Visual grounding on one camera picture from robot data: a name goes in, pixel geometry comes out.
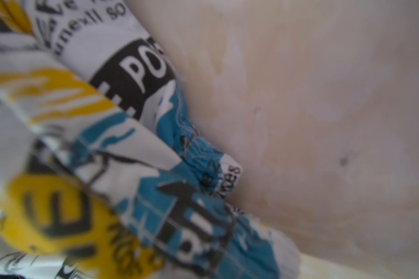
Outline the white yellow blue printed garment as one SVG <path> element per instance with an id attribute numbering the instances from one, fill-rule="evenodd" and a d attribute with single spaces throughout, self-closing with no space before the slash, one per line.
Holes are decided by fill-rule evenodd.
<path id="1" fill-rule="evenodd" d="M 242 173 L 124 1 L 0 1 L 0 273 L 298 278 L 294 242 L 226 202 Z"/>

